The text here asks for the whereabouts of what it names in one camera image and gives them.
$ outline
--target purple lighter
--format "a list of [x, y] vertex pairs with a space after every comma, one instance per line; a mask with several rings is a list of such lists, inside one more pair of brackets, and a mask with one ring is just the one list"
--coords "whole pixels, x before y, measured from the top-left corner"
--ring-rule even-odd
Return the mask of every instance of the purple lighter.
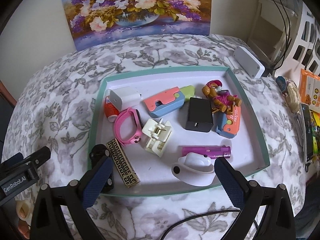
[[218, 157], [225, 157], [226, 159], [229, 159], [231, 157], [230, 146], [184, 146], [182, 147], [182, 156], [186, 156], [190, 152], [207, 155], [212, 160], [215, 160]]

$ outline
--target white wall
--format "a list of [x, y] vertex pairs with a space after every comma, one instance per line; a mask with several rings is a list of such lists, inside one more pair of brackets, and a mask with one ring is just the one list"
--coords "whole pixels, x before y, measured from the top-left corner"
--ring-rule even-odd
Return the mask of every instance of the white wall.
[[[211, 33], [247, 41], [258, 0], [212, 0]], [[23, 0], [0, 36], [0, 80], [18, 100], [31, 76], [75, 50], [61, 0]]]

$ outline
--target toy figure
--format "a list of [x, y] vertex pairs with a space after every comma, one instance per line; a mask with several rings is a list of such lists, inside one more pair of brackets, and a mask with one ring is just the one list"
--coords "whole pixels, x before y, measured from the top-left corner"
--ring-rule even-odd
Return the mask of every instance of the toy figure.
[[229, 90], [221, 90], [222, 82], [220, 80], [211, 80], [203, 88], [202, 93], [213, 101], [214, 105], [221, 112], [226, 112], [227, 115], [232, 115], [233, 112], [233, 103], [236, 106], [240, 106], [242, 100], [237, 98], [237, 96], [232, 96]]

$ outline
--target orange package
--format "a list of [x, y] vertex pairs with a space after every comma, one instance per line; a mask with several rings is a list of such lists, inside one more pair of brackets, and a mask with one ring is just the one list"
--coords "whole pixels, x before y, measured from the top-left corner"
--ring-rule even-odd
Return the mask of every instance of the orange package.
[[301, 102], [320, 113], [320, 77], [304, 69], [300, 72], [299, 93]]

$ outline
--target blue textured grip pad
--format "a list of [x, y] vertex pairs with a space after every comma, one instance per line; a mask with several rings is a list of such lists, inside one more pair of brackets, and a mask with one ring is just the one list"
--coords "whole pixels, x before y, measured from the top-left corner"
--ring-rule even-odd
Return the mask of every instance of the blue textured grip pad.
[[232, 204], [242, 209], [245, 204], [244, 192], [220, 158], [215, 160], [214, 170]]
[[93, 206], [102, 188], [107, 182], [112, 172], [112, 168], [113, 161], [111, 158], [107, 158], [83, 190], [82, 206], [85, 209]]

